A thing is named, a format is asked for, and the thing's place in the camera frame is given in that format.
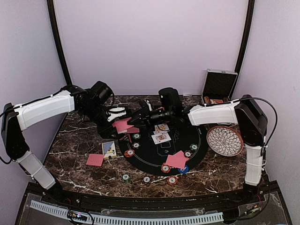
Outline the red backed card deck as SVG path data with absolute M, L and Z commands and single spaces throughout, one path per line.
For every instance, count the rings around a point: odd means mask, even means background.
M 129 120 L 131 120 L 131 117 L 115 121 L 112 126 L 116 128 L 118 134 L 125 133 L 129 128 L 133 127 L 133 125 L 128 125 Z

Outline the red card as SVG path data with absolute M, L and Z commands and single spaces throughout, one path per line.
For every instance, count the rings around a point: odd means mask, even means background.
M 102 154 L 89 154 L 86 165 L 102 166 L 104 155 Z
M 189 160 L 189 158 L 185 156 L 184 152 L 179 151 L 179 152 L 175 153 L 174 155 L 168 155 L 165 164 L 170 167 L 177 168 L 177 169 L 184 169 L 186 162 L 188 160 Z
M 169 155 L 165 164 L 174 168 L 183 169 L 185 166 L 185 157 L 181 155 Z
M 137 128 L 137 127 L 131 127 L 131 128 L 128 128 L 127 129 L 127 133 L 139 133 L 140 132 L 140 129 Z

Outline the blue small blind button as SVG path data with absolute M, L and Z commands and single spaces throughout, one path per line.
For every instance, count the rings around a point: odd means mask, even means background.
M 178 169 L 178 171 L 181 174 L 186 174 L 189 172 L 189 167 L 187 165 L 185 165 L 185 167 L 183 169 Z

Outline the red yellow poker chip stack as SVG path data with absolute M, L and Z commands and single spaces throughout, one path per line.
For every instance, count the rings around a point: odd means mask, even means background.
M 167 179 L 167 183 L 168 183 L 169 185 L 175 185 L 175 184 L 177 184 L 177 182 L 178 182 L 178 179 L 177 179 L 177 177 L 175 177 L 175 176 L 170 176 L 170 177 Z

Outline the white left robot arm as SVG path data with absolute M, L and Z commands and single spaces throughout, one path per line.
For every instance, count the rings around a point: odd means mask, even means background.
M 58 181 L 31 151 L 26 134 L 31 128 L 40 127 L 55 117 L 77 111 L 96 125 L 102 138 L 112 138 L 116 128 L 109 119 L 110 107 L 105 103 L 113 97 L 112 89 L 98 81 L 89 89 L 67 85 L 46 97 L 17 105 L 5 105 L 1 114 L 1 135 L 7 156 L 17 162 L 43 189 L 48 190 L 47 195 L 55 204 L 63 204 L 66 193 L 57 187 Z

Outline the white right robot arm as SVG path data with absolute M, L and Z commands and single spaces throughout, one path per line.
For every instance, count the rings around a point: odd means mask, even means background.
M 192 105 L 184 107 L 180 97 L 175 94 L 161 94 L 161 108 L 150 110 L 147 104 L 134 112 L 129 125 L 152 128 L 167 121 L 199 126 L 204 124 L 238 125 L 244 147 L 247 151 L 245 183 L 239 199 L 250 203 L 257 196 L 265 160 L 268 119 L 256 98 L 244 95 L 242 98 L 214 105 Z

